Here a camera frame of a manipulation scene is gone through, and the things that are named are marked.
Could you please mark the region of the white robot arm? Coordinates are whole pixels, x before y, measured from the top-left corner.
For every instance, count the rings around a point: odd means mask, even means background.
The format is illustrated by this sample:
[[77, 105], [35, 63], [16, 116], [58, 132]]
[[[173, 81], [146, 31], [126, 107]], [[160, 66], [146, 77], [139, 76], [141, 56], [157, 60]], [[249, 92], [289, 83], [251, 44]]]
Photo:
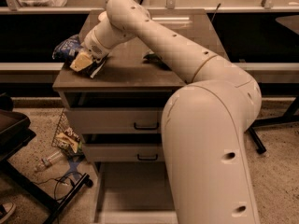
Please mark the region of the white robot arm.
[[242, 68], [153, 21], [134, 0], [108, 0], [71, 67], [103, 63], [138, 37], [185, 86], [167, 101], [162, 141], [178, 224], [260, 224], [244, 149], [262, 95]]

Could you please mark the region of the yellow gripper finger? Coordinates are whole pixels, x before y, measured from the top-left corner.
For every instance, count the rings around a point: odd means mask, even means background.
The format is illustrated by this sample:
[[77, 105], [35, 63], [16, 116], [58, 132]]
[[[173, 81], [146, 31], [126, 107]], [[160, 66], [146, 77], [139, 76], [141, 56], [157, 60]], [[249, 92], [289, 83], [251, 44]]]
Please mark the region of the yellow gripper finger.
[[86, 51], [81, 51], [77, 55], [75, 60], [71, 63], [70, 68], [76, 72], [79, 72], [87, 68], [92, 63], [93, 63], [93, 56]]

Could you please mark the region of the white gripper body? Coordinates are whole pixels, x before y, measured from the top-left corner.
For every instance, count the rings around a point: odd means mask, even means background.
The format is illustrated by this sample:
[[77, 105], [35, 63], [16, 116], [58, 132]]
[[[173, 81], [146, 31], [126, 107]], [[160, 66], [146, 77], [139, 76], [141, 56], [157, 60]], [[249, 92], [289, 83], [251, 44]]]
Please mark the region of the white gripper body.
[[83, 41], [83, 47], [98, 62], [110, 53], [107, 36], [102, 32], [97, 33], [95, 30], [91, 30], [87, 33]]

